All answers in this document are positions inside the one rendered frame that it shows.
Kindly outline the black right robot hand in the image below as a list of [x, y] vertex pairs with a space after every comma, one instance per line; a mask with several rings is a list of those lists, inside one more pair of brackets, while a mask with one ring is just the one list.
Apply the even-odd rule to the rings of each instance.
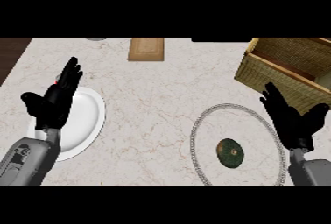
[[273, 127], [282, 146], [291, 149], [304, 149], [310, 152], [313, 146], [313, 134], [323, 128], [329, 106], [317, 103], [308, 111], [300, 115], [291, 107], [271, 82], [264, 84], [260, 102], [273, 121]]

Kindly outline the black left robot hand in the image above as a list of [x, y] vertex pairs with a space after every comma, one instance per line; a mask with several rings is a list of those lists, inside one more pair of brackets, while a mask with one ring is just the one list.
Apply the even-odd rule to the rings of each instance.
[[68, 121], [72, 97], [82, 76], [78, 58], [72, 57], [63, 67], [56, 84], [47, 88], [44, 95], [32, 92], [20, 94], [26, 113], [35, 118], [35, 129], [60, 130]]

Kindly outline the round marble placemat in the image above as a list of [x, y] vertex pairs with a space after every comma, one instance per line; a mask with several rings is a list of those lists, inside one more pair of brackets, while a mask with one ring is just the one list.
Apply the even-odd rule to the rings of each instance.
[[[215, 148], [224, 138], [242, 146], [242, 164], [234, 169], [217, 158]], [[190, 161], [206, 186], [285, 184], [285, 150], [273, 126], [242, 105], [214, 105], [198, 116], [190, 129]]]

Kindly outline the dark green squash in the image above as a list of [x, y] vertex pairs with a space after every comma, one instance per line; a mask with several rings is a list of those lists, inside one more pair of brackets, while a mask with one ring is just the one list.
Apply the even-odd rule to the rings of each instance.
[[230, 138], [224, 138], [218, 142], [215, 153], [224, 167], [234, 169], [240, 166], [243, 162], [243, 148]]

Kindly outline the wicker basket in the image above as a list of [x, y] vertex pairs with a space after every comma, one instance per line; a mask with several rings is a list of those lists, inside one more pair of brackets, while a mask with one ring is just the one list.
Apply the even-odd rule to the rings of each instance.
[[328, 72], [331, 40], [252, 38], [233, 78], [258, 93], [271, 82], [302, 115], [317, 103], [331, 107], [331, 87], [316, 82]]

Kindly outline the white round plate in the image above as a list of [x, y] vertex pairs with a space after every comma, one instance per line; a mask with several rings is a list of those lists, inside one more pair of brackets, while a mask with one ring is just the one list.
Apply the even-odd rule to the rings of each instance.
[[60, 152], [56, 161], [76, 156], [91, 145], [106, 120], [106, 106], [99, 93], [88, 87], [78, 87], [66, 124], [60, 129]]

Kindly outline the wooden cabinet door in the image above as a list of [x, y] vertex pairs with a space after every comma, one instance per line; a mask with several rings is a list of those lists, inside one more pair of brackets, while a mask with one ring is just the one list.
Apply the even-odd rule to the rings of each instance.
[[164, 61], [164, 38], [133, 38], [128, 61]]

